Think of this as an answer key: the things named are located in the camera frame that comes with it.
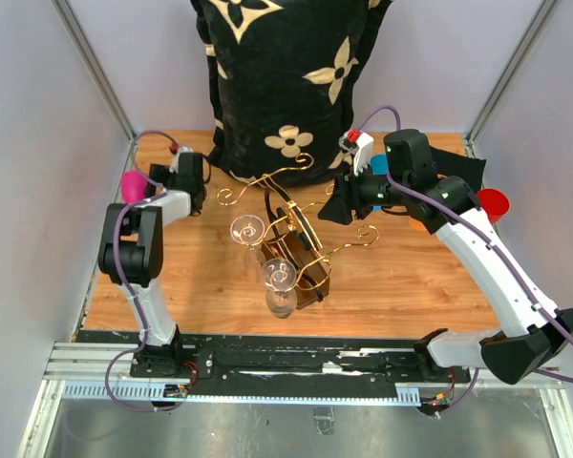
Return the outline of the pink wine glass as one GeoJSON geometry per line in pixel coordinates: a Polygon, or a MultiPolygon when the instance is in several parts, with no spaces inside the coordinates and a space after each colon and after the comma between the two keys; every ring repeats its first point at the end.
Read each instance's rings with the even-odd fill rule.
{"type": "Polygon", "coordinates": [[[121,197],[124,203],[130,204],[145,199],[147,180],[144,174],[130,170],[123,174],[120,184],[121,197]]]}

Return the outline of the blue wine glass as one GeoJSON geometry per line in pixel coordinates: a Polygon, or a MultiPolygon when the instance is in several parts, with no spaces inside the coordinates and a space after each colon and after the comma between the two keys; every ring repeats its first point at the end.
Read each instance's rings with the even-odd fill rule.
{"type": "Polygon", "coordinates": [[[373,206],[373,211],[378,212],[383,206],[388,203],[389,187],[390,183],[387,180],[388,173],[388,161],[384,154],[375,155],[371,158],[371,171],[374,176],[381,177],[383,179],[380,185],[380,190],[378,194],[382,195],[382,198],[377,198],[378,202],[373,206]]]}

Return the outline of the orange wine glass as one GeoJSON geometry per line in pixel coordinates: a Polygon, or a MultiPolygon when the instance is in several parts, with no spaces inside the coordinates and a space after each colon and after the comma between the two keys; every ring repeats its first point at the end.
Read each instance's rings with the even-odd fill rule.
{"type": "Polygon", "coordinates": [[[427,232],[425,225],[421,221],[409,218],[409,224],[410,224],[410,227],[412,229],[414,229],[415,231],[423,232],[423,233],[427,232]]]}

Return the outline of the red wine glass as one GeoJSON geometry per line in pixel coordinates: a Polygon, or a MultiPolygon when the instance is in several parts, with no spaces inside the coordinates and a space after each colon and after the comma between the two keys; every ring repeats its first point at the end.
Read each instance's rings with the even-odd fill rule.
{"type": "Polygon", "coordinates": [[[483,188],[477,192],[477,198],[491,224],[496,224],[510,210],[509,198],[498,189],[483,188]]]}

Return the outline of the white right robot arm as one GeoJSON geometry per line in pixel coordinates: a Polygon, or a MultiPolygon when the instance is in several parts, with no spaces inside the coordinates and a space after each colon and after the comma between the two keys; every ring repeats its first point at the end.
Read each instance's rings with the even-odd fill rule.
{"type": "Polygon", "coordinates": [[[351,129],[339,140],[349,171],[333,182],[322,220],[348,225],[374,207],[401,206],[461,262],[491,305],[499,329],[440,328],[414,346],[414,372],[426,382],[448,367],[489,370],[515,385],[573,344],[573,308],[560,309],[519,266],[478,199],[481,161],[438,150],[417,129],[383,138],[387,172],[371,166],[373,139],[351,129]]]}

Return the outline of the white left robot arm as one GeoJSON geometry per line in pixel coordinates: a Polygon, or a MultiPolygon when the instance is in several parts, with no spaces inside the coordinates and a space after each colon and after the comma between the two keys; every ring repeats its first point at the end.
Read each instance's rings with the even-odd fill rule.
{"type": "Polygon", "coordinates": [[[107,207],[97,263],[119,287],[138,325],[131,375],[172,378],[185,369],[178,325],[161,291],[165,226],[198,215],[206,198],[205,158],[181,147],[150,174],[134,169],[121,181],[121,203],[107,207]]]}

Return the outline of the clear wine glass far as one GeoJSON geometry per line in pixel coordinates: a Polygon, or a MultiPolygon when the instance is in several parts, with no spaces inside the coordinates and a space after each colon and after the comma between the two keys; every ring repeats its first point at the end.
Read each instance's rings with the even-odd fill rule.
{"type": "Polygon", "coordinates": [[[264,221],[251,214],[239,216],[232,221],[229,234],[235,242],[245,247],[245,266],[258,270],[262,264],[258,246],[265,237],[264,221]]]}

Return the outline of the clear wine glass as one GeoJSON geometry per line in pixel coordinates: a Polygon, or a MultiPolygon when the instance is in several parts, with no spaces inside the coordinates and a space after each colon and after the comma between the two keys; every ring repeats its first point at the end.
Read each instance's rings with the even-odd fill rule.
{"type": "Polygon", "coordinates": [[[268,260],[261,269],[261,280],[270,313],[279,319],[289,317],[297,306],[297,271],[294,265],[280,258],[268,260]]]}
{"type": "Polygon", "coordinates": [[[251,214],[239,216],[232,221],[229,234],[235,242],[245,247],[245,266],[258,270],[262,264],[258,246],[265,237],[264,221],[251,214]]]}

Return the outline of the clear wine glass near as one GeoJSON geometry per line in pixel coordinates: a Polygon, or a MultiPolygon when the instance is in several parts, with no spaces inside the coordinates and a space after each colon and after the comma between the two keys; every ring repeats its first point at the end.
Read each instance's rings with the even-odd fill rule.
{"type": "Polygon", "coordinates": [[[289,317],[297,306],[297,271],[294,265],[280,258],[268,260],[261,269],[261,280],[270,313],[279,319],[289,317]]]}

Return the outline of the black floral pillow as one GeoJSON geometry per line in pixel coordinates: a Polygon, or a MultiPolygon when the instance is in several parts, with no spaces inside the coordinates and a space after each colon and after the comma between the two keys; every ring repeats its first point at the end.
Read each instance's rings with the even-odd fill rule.
{"type": "Polygon", "coordinates": [[[389,0],[195,1],[215,119],[210,163],[240,182],[324,183],[351,157],[338,140],[389,0]]]}

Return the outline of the black folded cloth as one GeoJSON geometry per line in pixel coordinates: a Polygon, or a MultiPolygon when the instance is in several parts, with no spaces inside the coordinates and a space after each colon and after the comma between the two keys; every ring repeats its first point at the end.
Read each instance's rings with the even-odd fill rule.
{"type": "Polygon", "coordinates": [[[440,175],[461,177],[474,193],[481,190],[486,160],[461,156],[433,146],[431,154],[440,175]]]}

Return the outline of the black mounting rail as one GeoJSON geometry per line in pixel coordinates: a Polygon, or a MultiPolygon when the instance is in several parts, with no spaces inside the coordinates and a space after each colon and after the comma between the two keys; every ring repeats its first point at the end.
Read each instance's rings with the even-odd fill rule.
{"type": "Polygon", "coordinates": [[[135,378],[196,374],[197,395],[313,401],[393,397],[399,383],[467,384],[460,366],[431,369],[409,339],[182,334],[137,353],[135,378]]]}

